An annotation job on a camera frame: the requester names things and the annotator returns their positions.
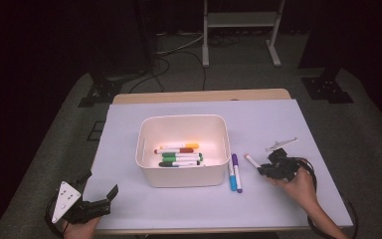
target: white plastic bin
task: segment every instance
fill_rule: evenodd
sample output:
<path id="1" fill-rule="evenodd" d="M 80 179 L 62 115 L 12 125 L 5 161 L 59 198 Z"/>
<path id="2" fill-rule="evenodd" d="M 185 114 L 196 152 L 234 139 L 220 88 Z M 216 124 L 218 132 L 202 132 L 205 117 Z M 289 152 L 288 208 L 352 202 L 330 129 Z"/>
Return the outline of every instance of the white plastic bin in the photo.
<path id="1" fill-rule="evenodd" d="M 160 167 L 154 149 L 171 143 L 196 142 L 202 165 Z M 231 150 L 225 121 L 216 115 L 167 116 L 146 119 L 138 137 L 136 163 L 153 187 L 192 187 L 221 184 Z"/>

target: blue marker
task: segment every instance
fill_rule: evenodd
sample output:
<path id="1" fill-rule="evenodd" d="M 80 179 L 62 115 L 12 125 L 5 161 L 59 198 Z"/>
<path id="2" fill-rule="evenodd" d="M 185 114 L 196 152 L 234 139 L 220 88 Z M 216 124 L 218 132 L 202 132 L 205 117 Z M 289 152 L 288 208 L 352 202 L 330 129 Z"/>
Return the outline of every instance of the blue marker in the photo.
<path id="1" fill-rule="evenodd" d="M 238 170 L 238 158 L 237 155 L 232 153 L 232 164 L 234 165 L 235 175 L 237 179 L 237 191 L 238 193 L 243 192 L 243 187 L 241 185 L 240 171 Z"/>
<path id="2" fill-rule="evenodd" d="M 232 159 L 229 159 L 229 181 L 231 182 L 231 190 L 237 190 L 237 179 L 235 177 L 234 165 L 232 164 Z"/>

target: white marker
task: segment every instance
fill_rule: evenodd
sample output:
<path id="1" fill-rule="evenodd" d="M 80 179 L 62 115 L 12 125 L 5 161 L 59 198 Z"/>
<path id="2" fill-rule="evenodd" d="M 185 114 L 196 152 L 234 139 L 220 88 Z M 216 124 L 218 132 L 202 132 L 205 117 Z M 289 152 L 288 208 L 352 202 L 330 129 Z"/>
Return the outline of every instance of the white marker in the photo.
<path id="1" fill-rule="evenodd" d="M 164 157 L 171 157 L 171 156 L 176 156 L 176 157 L 182 157 L 182 156 L 203 156 L 201 152 L 163 152 L 162 156 Z"/>
<path id="2" fill-rule="evenodd" d="M 244 158 L 250 163 L 250 164 L 252 164 L 253 165 L 253 167 L 255 167 L 255 168 L 258 168 L 258 167 L 260 167 L 251 157 L 250 157 L 250 155 L 249 154 L 245 154 L 244 155 Z"/>

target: green marker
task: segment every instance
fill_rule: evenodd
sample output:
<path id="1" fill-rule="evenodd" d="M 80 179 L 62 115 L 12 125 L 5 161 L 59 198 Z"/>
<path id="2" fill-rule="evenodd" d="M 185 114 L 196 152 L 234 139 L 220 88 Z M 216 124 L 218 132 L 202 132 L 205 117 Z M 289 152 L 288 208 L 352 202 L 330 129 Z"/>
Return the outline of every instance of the green marker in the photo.
<path id="1" fill-rule="evenodd" d="M 202 156 L 171 156 L 171 157 L 163 157 L 162 161 L 172 162 L 172 161 L 195 161 L 195 160 L 203 160 Z"/>

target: metal stand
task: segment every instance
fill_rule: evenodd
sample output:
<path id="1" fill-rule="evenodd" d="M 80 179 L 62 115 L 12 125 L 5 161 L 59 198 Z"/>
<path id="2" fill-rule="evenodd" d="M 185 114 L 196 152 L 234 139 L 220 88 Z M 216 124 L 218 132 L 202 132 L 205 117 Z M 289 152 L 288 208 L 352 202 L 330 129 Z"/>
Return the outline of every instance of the metal stand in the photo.
<path id="1" fill-rule="evenodd" d="M 275 41 L 286 0 L 281 0 L 277 12 L 249 13 L 208 13 L 207 2 L 204 0 L 203 67 L 209 67 L 208 29 L 217 27 L 273 27 L 272 36 L 266 43 L 274 65 L 281 65 Z"/>
<path id="2" fill-rule="evenodd" d="M 326 67 L 318 78 L 302 78 L 306 90 L 313 100 L 328 100 L 331 104 L 353 103 L 347 92 L 343 92 L 335 81 L 340 67 Z"/>
<path id="3" fill-rule="evenodd" d="M 133 76 L 113 76 L 109 78 L 100 72 L 90 72 L 90 75 L 94 83 L 87 96 L 80 101 L 79 108 L 92 108 L 96 103 L 111 104 L 113 98 L 120 93 L 124 83 L 143 76 L 143 74 L 140 74 Z"/>

